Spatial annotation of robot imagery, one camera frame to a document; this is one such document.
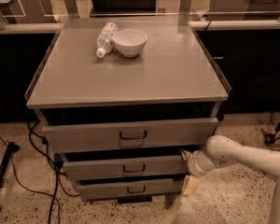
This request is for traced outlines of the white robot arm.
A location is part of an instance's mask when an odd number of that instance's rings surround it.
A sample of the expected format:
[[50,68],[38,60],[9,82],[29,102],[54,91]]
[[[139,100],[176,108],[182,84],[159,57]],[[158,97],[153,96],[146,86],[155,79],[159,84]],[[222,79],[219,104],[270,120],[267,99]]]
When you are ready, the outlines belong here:
[[280,152],[269,149],[246,147],[223,135],[212,135],[202,150],[180,150],[186,162],[188,174],[184,179],[182,193],[190,195],[199,184],[199,178],[214,169],[234,162],[252,170],[277,178],[268,224],[280,224]]

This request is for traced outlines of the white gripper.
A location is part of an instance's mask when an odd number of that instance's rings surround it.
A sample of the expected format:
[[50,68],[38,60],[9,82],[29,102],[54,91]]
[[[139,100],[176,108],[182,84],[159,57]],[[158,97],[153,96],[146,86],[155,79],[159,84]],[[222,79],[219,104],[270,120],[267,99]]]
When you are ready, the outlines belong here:
[[198,186],[200,179],[216,168],[211,158],[203,151],[194,151],[180,149],[181,157],[187,161],[187,167],[191,175],[186,175],[182,188],[183,195],[190,195]]

